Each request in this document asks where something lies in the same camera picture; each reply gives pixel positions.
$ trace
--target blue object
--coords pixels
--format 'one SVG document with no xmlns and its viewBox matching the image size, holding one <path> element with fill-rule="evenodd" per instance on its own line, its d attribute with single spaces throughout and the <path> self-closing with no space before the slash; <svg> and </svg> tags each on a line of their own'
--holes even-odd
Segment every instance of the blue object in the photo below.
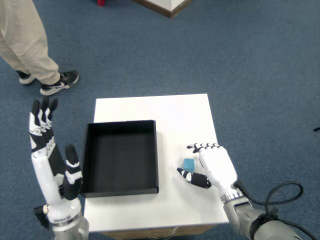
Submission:
<svg viewBox="0 0 320 240">
<path fill-rule="evenodd" d="M 188 172 L 194 172 L 195 171 L 195 159 L 193 159 L 193 158 L 183 159 L 183 169 Z"/>
</svg>

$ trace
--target robot wrist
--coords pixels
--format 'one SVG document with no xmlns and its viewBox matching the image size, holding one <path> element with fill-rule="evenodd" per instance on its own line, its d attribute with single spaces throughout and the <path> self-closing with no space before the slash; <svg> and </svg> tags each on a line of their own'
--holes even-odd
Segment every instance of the robot wrist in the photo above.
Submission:
<svg viewBox="0 0 320 240">
<path fill-rule="evenodd" d="M 223 191 L 219 190 L 219 193 L 220 193 L 220 199 L 223 204 L 226 204 L 231 200 L 244 197 L 244 194 L 238 188 L 234 189 L 232 187 L 230 187 L 229 189 L 223 189 Z"/>
</svg>

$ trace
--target khaki pants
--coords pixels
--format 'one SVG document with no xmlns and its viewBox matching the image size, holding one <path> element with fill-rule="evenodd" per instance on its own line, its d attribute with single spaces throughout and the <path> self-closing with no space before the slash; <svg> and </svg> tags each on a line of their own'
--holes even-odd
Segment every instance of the khaki pants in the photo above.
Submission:
<svg viewBox="0 0 320 240">
<path fill-rule="evenodd" d="M 16 71 L 32 74 L 42 84 L 60 79 L 48 56 L 44 26 L 32 0 L 0 0 L 0 56 Z"/>
</svg>

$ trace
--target shoe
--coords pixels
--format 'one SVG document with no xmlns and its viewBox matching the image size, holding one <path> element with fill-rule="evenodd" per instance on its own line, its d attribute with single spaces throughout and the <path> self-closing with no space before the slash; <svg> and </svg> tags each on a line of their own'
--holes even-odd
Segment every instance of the shoe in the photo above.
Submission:
<svg viewBox="0 0 320 240">
<path fill-rule="evenodd" d="M 28 85 L 32 83 L 35 78 L 31 76 L 31 74 L 25 74 L 22 71 L 16 71 L 19 74 L 19 83 L 23 85 Z"/>
<path fill-rule="evenodd" d="M 63 89 L 69 89 L 75 85 L 79 80 L 79 73 L 77 71 L 66 71 L 60 73 L 60 79 L 55 84 L 42 84 L 40 93 L 44 96 L 56 94 Z"/>
</svg>

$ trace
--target black box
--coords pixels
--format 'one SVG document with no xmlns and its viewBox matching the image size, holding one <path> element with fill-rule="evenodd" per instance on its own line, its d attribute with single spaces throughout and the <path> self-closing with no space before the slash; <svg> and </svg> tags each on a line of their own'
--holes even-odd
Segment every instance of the black box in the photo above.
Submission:
<svg viewBox="0 0 320 240">
<path fill-rule="evenodd" d="M 156 121 L 88 124 L 82 175 L 87 198 L 158 193 Z"/>
</svg>

